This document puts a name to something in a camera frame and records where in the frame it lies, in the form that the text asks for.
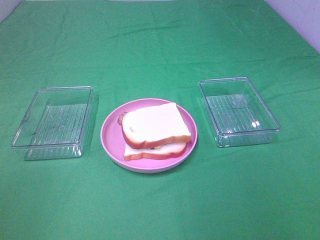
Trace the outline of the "bread slice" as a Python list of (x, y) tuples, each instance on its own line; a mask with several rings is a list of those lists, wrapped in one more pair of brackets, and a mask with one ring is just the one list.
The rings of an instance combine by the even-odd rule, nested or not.
[(192, 138), (174, 102), (126, 112), (121, 129), (125, 142), (133, 149), (188, 143)]
[(151, 150), (150, 148), (134, 149), (128, 144), (125, 144), (124, 160), (139, 160), (139, 159), (155, 159), (164, 160), (180, 156), (186, 149), (186, 142), (176, 142), (163, 144), (161, 149)]

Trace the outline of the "yellow cheese slice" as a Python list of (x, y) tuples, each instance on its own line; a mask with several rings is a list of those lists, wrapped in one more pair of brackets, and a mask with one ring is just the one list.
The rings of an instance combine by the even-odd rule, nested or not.
[(156, 146), (156, 147), (151, 147), (150, 150), (159, 150), (162, 148), (162, 145)]

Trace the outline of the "pink round plate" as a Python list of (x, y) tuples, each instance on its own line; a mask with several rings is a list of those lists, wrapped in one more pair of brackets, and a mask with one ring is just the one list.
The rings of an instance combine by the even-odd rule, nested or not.
[(148, 159), (125, 161), (125, 140), (123, 138), (121, 126), (117, 120), (121, 113), (130, 112), (143, 107), (157, 106), (169, 103), (168, 100), (160, 98), (142, 98), (129, 101), (113, 110), (102, 124), (100, 131), (101, 144), (106, 153), (119, 166), (137, 173), (152, 174), (170, 170), (181, 164), (193, 151), (198, 140), (198, 129), (193, 117), (180, 105), (177, 106), (185, 124), (191, 133), (191, 141), (187, 143), (182, 155), (167, 159)]

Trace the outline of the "green tablecloth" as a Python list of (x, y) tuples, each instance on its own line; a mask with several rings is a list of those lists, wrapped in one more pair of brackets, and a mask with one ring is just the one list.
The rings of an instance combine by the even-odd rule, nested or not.
[[(270, 144), (217, 147), (198, 86), (248, 77), (280, 123)], [(82, 157), (25, 161), (11, 143), (38, 89), (92, 86)], [(140, 98), (183, 106), (198, 141), (178, 167), (113, 163), (105, 118)], [(320, 56), (263, 0), (23, 1), (0, 25), (3, 240), (317, 240)]]

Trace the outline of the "right clear plastic tray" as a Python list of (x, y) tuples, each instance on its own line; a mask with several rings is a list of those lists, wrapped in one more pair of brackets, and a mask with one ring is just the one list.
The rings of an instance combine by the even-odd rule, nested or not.
[(281, 126), (247, 77), (199, 82), (202, 104), (218, 147), (271, 143)]

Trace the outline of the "clear plastic tray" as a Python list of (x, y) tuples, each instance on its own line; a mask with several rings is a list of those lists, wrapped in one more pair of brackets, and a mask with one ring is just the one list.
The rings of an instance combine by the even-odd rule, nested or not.
[(218, 147), (271, 143), (281, 126), (247, 77), (199, 82), (202, 104)]
[(37, 90), (12, 140), (25, 161), (78, 158), (88, 139), (91, 86)]

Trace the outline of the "left clear plastic tray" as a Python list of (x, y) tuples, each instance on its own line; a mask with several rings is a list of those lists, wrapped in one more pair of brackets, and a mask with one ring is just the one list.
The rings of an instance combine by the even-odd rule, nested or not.
[(37, 90), (12, 140), (25, 161), (78, 158), (88, 139), (91, 86)]

